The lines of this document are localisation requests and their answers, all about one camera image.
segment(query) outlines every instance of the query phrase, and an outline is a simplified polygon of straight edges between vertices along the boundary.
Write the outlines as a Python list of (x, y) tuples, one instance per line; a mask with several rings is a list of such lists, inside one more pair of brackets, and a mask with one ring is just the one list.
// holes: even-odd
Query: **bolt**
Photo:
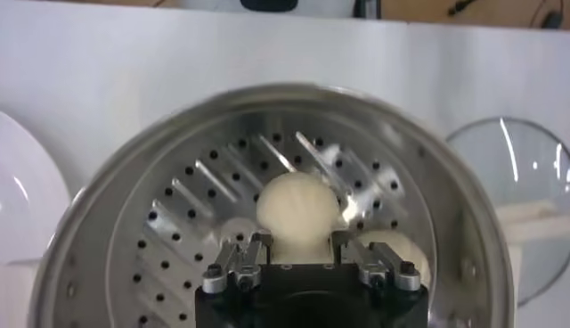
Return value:
[(210, 264), (206, 270), (206, 275), (208, 277), (217, 277), (222, 275), (222, 266), (217, 263)]
[(253, 281), (250, 277), (241, 277), (240, 281), (238, 282), (238, 288), (240, 291), (247, 292), (250, 291), (253, 287)]
[(404, 275), (413, 275), (416, 273), (416, 266), (410, 261), (400, 262), (400, 272)]

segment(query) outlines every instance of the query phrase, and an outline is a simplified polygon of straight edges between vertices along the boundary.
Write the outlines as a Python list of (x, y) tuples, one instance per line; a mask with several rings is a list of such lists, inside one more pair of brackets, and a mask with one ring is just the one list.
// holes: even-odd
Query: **stainless steel pot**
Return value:
[(493, 208), (449, 148), (362, 94), (277, 85), (218, 95), (118, 151), (53, 238), (29, 327), (192, 326), (220, 242), (256, 231), (257, 195), (295, 170), (330, 184), (355, 232), (397, 229), (421, 247), (430, 326), (513, 326)]

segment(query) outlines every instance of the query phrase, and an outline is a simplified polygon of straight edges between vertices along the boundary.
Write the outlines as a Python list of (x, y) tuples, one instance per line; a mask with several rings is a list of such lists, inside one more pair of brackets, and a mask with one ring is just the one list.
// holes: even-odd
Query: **white plate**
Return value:
[(0, 264), (41, 258), (69, 205), (42, 145), (0, 112)]

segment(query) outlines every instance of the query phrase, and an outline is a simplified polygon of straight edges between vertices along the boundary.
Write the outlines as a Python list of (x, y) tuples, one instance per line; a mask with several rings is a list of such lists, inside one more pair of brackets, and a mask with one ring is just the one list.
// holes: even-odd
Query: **metal surface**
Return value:
[(208, 294), (225, 291), (228, 285), (227, 273), (219, 265), (208, 266), (202, 277), (202, 290)]
[[(53, 239), (30, 327), (191, 325), (201, 273), (223, 241), (259, 228), (257, 195), (293, 170), (331, 185), (352, 231), (394, 228), (418, 244), (434, 277), (432, 326), (512, 326), (493, 208), (449, 149), (385, 103), (285, 85), (217, 96), (115, 154)], [(475, 277), (458, 276), (464, 260)]]
[(220, 249), (215, 263), (221, 267), (223, 272), (228, 273), (233, 269), (232, 265), (237, 257), (238, 245), (230, 242), (223, 242), (222, 249)]
[(421, 287), (421, 280), (417, 272), (412, 275), (396, 272), (394, 280), (395, 286), (403, 291), (417, 291)]

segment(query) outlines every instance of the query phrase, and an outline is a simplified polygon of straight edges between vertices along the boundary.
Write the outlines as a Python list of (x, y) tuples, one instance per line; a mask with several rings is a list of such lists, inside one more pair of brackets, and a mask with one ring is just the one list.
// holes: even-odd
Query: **black cable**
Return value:
[(529, 28), (531, 28), (534, 25), (534, 21), (536, 20), (536, 15), (538, 15), (538, 12), (541, 10), (544, 4), (546, 4), (546, 0), (541, 0), (541, 2), (536, 7), (536, 10), (534, 11), (533, 17), (531, 19), (531, 23), (528, 25)]
[(160, 7), (161, 4), (165, 3), (166, 0), (158, 0), (156, 3), (154, 3), (152, 6), (154, 8), (156, 7)]
[(456, 2), (452, 7), (447, 10), (447, 16), (452, 17), (456, 14), (463, 12), (468, 5), (472, 4), (476, 0), (460, 0)]

